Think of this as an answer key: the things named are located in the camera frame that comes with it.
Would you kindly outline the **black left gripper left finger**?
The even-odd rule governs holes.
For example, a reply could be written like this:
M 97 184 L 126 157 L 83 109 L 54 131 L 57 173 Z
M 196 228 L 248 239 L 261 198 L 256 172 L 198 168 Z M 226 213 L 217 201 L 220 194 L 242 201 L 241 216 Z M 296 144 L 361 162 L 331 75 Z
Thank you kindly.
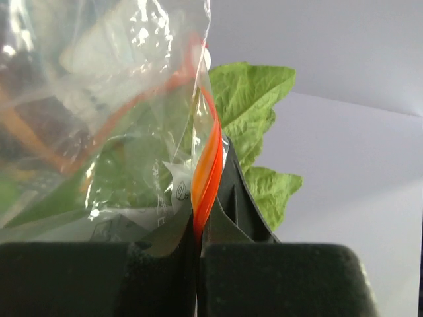
M 138 242 L 1 247 L 2 316 L 193 316 L 192 216 Z

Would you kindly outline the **green leafy vegetable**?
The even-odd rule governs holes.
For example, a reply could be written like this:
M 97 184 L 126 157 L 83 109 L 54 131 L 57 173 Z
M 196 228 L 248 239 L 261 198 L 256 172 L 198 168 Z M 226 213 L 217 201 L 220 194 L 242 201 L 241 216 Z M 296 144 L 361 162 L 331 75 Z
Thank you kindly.
M 96 134 L 86 122 L 42 104 L 17 126 L 1 121 L 1 226 L 17 227 L 59 215 L 95 219 L 133 209 L 162 225 L 212 173 L 210 148 L 226 157 L 230 140 L 271 229 L 283 221 L 302 179 L 255 167 L 274 105 L 295 83 L 287 67 L 231 63 L 195 84 L 187 76 L 140 94 L 115 110 Z

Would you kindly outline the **clear zip bag orange zipper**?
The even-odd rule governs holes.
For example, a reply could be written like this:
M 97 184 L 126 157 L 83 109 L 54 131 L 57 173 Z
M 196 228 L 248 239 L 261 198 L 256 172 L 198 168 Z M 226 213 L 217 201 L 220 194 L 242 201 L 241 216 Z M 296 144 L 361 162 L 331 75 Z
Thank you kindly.
M 201 235 L 227 143 L 208 1 L 1 2 L 1 241 Z

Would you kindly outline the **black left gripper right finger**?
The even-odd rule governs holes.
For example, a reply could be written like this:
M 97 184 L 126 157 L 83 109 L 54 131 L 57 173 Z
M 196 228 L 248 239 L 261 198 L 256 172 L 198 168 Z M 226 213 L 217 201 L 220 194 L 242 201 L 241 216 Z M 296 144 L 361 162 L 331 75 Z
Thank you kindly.
M 351 249 L 281 243 L 247 188 L 230 140 L 217 199 L 202 234 L 200 316 L 377 316 Z

